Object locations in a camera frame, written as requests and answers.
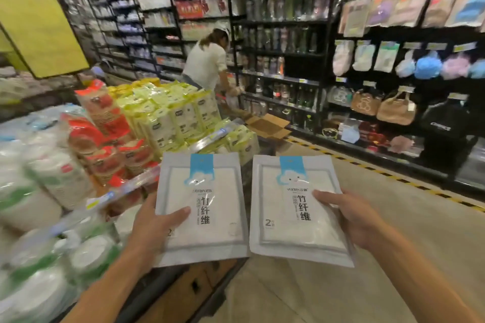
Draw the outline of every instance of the left hand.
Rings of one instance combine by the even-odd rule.
[[[150,194],[138,211],[133,231],[123,251],[124,254],[136,256],[140,262],[140,276],[152,269],[156,257],[163,252],[169,230],[178,227],[190,215],[190,207],[184,207],[171,214],[157,216],[156,201],[157,194]]]

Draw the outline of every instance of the yellow floor stripe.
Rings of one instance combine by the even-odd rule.
[[[431,193],[435,196],[439,196],[439,197],[442,197],[443,199],[446,199],[446,200],[451,200],[455,203],[459,203],[459,204],[463,204],[464,206],[467,206],[467,207],[470,207],[472,210],[477,210],[479,212],[483,212],[485,213],[485,207],[482,207],[482,206],[477,206],[476,204],[472,204],[472,203],[468,203],[468,202],[465,202],[461,199],[458,199],[458,198],[453,198],[452,196],[446,194],[446,193],[443,193],[441,190],[436,190],[436,189],[430,189],[430,188],[427,188],[426,186],[423,186],[423,185],[419,185],[419,184],[416,184],[416,183],[413,183],[407,179],[404,179],[404,178],[400,178],[399,176],[396,176],[396,175],[392,175],[388,172],[385,172],[383,170],[378,170],[370,165],[366,165],[366,164],[363,164],[359,161],[356,161],[354,159],[349,159],[347,157],[344,157],[343,155],[341,154],[337,154],[337,153],[334,153],[334,152],[330,152],[326,149],[321,149],[319,147],[316,147],[316,146],[313,146],[313,145],[309,145],[305,142],[302,142],[298,139],[296,139],[295,137],[289,137],[286,139],[287,142],[291,142],[291,143],[295,143],[295,144],[298,144],[302,147],[306,147],[308,149],[312,149],[314,151],[317,151],[317,152],[320,152],[322,154],[325,154],[325,155],[329,155],[329,156],[332,156],[338,160],[341,160],[341,161],[346,161],[346,162],[350,162],[351,164],[353,165],[356,165],[356,166],[359,166],[359,167],[362,167],[362,168],[365,168],[366,170],[369,170],[369,171],[374,171],[378,174],[381,174],[382,176],[385,176],[386,178],[388,179],[393,179],[393,180],[396,180],[396,181],[399,181],[403,184],[406,184],[406,185],[411,185],[411,186],[414,186],[415,188],[418,188],[422,191],[425,191],[425,192],[428,192],[428,193]]]

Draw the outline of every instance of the blue label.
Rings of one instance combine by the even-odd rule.
[[[281,174],[276,177],[279,185],[294,184],[298,185],[299,181],[307,181],[303,157],[301,156],[280,156],[279,165]]]
[[[185,185],[199,185],[214,180],[214,155],[193,153],[190,155],[190,177]]]

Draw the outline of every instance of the store aisle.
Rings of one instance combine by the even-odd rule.
[[[319,153],[286,143],[279,154]],[[366,197],[387,222],[411,239],[445,274],[464,301],[485,316],[485,301],[481,298],[485,296],[485,213],[346,161],[333,159],[333,163],[342,187]],[[357,263],[355,269],[348,269],[252,255],[227,288],[227,301],[203,323],[415,322],[370,254],[359,250]]]

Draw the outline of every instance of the open cardboard box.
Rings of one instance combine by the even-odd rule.
[[[269,139],[283,139],[292,131],[285,129],[289,121],[266,114],[262,118],[250,116],[245,119],[246,126],[258,136]]]

